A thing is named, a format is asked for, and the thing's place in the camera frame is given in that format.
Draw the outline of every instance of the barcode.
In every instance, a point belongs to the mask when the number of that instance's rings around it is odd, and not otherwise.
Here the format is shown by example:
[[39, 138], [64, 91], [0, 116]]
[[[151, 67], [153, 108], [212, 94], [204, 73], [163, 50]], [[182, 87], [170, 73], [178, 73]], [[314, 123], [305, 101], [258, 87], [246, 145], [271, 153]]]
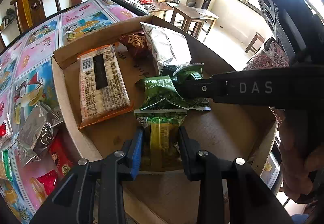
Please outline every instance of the barcode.
[[88, 58], [83, 59], [82, 72], [86, 72], [86, 71], [91, 70], [91, 69], [93, 69], [93, 67], [92, 67], [92, 57], [88, 57]]

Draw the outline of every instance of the person's hand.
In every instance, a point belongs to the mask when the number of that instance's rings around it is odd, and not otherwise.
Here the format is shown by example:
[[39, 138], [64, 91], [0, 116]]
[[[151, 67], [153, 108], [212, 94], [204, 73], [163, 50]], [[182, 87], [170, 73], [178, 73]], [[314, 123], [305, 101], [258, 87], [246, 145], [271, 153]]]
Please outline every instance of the person's hand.
[[283, 123], [280, 132], [280, 170], [283, 174], [284, 193], [296, 201], [300, 194], [308, 195], [313, 189], [313, 183], [308, 174], [324, 168], [324, 146], [313, 151], [306, 160], [303, 160], [294, 147], [294, 135], [288, 125]]

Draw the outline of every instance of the chair backrest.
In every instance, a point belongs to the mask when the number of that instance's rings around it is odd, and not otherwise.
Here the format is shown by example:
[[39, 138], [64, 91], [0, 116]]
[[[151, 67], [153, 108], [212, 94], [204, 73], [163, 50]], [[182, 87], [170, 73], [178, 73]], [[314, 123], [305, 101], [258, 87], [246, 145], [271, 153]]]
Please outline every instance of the chair backrest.
[[[21, 24], [21, 19], [19, 17], [19, 13], [18, 11], [18, 0], [12, 0], [10, 2], [10, 4], [14, 4], [15, 5], [15, 11], [16, 11], [16, 16], [17, 16], [17, 22], [18, 22], [18, 28], [19, 31], [21, 33], [25, 32], [27, 29], [23, 29], [23, 26]], [[44, 11], [44, 6], [43, 6], [43, 0], [28, 0], [29, 3], [29, 10], [30, 10], [30, 16], [31, 16], [31, 20], [33, 22], [33, 25], [37, 25], [40, 23], [40, 21], [43, 21], [46, 16], [45, 16], [45, 11]], [[55, 0], [56, 3], [56, 8], [57, 11], [61, 11], [61, 7], [60, 7], [60, 2], [59, 0]]]

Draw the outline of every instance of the green snack bag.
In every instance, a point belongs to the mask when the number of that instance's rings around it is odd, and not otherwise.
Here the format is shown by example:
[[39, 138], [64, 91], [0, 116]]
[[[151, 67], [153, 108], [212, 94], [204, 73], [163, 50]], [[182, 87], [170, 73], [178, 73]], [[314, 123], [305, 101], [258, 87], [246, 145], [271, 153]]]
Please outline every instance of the green snack bag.
[[1, 160], [2, 161], [0, 161], [0, 178], [12, 182], [13, 178], [8, 150], [4, 150], [1, 152]]
[[187, 110], [135, 110], [134, 114], [145, 130], [141, 170], [181, 169], [180, 153], [177, 150], [178, 131], [187, 116]]
[[[186, 80], [199, 80], [203, 79], [203, 63], [190, 64], [181, 68], [176, 66], [165, 66], [161, 73], [170, 73], [172, 70], [176, 69], [171, 75], [174, 84], [183, 84]], [[196, 98], [196, 99], [185, 99], [188, 104], [189, 110], [199, 110], [199, 111], [209, 111], [211, 110], [209, 106], [208, 98]]]
[[177, 93], [170, 76], [144, 78], [141, 82], [146, 95], [141, 110], [188, 108], [188, 104]]

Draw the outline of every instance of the silver snack bag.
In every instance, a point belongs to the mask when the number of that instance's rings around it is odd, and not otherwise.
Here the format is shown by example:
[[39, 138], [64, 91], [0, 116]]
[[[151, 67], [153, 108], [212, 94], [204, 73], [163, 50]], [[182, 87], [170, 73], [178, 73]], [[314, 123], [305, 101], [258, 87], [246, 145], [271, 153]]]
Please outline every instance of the silver snack bag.
[[35, 104], [17, 137], [22, 166], [44, 157], [62, 122], [49, 106], [41, 101]]
[[157, 74], [167, 65], [183, 67], [190, 64], [191, 55], [183, 34], [143, 22], [141, 24], [147, 46], [155, 59]]

